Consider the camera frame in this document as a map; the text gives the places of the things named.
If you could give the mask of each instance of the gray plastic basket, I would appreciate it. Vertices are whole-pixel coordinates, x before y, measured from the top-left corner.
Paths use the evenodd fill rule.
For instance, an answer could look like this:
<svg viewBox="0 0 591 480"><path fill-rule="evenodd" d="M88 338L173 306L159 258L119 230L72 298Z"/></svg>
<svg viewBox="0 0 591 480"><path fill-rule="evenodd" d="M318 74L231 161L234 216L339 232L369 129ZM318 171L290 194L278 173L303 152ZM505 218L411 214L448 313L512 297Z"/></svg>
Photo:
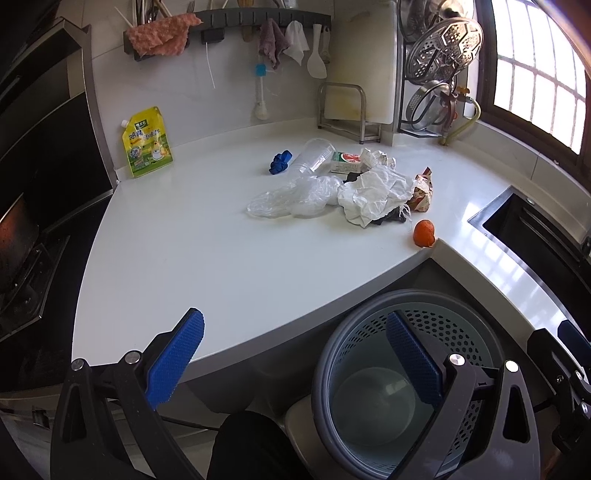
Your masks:
<svg viewBox="0 0 591 480"><path fill-rule="evenodd" d="M338 387L352 374L369 367L404 369L386 339L386 318L402 311L418 330L440 340L450 353L462 354L470 363L498 367L501 348L484 320L464 303L439 293L398 290L380 295L354 310L329 339L320 357L312 390L316 429L330 454L360 479L387 479L420 436L433 408L420 402L406 431L395 441L379 447L352 445L338 434L330 408ZM470 438L480 402L470 404L456 440L440 469L457 466Z"/></svg>

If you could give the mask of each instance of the plastic bag liner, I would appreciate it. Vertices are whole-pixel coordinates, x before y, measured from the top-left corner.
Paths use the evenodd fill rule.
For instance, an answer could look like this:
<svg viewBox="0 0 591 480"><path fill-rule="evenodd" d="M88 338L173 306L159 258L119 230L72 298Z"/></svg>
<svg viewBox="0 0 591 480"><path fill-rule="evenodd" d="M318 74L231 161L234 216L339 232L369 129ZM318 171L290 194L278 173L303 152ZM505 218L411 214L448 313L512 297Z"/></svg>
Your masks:
<svg viewBox="0 0 591 480"><path fill-rule="evenodd" d="M283 187L254 197L246 211L256 217L277 218L285 215L314 216L326 205L338 205L338 177L300 177Z"/></svg>

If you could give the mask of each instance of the kitchen counter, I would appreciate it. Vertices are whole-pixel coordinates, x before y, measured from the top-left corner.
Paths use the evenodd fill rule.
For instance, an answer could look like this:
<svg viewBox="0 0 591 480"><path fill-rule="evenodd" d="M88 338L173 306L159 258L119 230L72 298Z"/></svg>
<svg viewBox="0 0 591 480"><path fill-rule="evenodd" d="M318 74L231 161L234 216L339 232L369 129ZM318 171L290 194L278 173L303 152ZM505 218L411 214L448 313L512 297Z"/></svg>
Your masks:
<svg viewBox="0 0 591 480"><path fill-rule="evenodd" d="M341 207L302 219L253 218L248 202L284 183L269 163L313 137L339 151L361 146L309 120L261 125L173 149L174 162L123 181L107 208L77 305L72 358L117 362L170 330L189 307L203 312L205 336L182 380L252 357L353 307L432 256L524 348L529 334L556 332L562 312L544 290L467 220L510 184L562 225L572 219L528 179L486 153L401 136L369 144L414 176L433 171L428 213L438 243L419 249L411 226L349 223Z"/></svg>

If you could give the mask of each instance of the metal screw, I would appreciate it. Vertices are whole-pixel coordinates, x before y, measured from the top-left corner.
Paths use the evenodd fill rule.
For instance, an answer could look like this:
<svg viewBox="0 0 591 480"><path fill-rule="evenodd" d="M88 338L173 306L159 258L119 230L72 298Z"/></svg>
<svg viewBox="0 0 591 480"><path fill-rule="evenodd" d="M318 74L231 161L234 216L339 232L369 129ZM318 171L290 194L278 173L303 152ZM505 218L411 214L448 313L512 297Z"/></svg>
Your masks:
<svg viewBox="0 0 591 480"><path fill-rule="evenodd" d="M82 358L77 358L76 360L74 360L72 362L72 370L74 372L77 372L78 370L82 369L83 366L84 366L84 360L82 360Z"/></svg>
<svg viewBox="0 0 591 480"><path fill-rule="evenodd" d="M466 359L462 357L459 353L452 353L449 356L449 361L459 367L466 363Z"/></svg>
<svg viewBox="0 0 591 480"><path fill-rule="evenodd" d="M507 360L505 362L505 368L509 371L509 372L517 372L519 370L519 365L517 365L513 360Z"/></svg>
<svg viewBox="0 0 591 480"><path fill-rule="evenodd" d="M141 354L136 350L132 350L132 351L127 352L125 354L125 363L133 365L133 364L136 364L137 362L139 362L140 358L141 358Z"/></svg>

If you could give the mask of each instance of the wooden spatula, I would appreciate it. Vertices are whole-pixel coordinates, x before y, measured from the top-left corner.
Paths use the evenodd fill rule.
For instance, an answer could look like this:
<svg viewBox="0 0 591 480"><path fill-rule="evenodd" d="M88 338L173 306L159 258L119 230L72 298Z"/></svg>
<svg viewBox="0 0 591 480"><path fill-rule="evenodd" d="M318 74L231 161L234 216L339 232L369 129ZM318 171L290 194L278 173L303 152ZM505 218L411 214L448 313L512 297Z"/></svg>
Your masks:
<svg viewBox="0 0 591 480"><path fill-rule="evenodd" d="M254 7L255 0L238 0L239 7ZM246 42L252 41L254 31L252 27L242 27L242 39Z"/></svg>

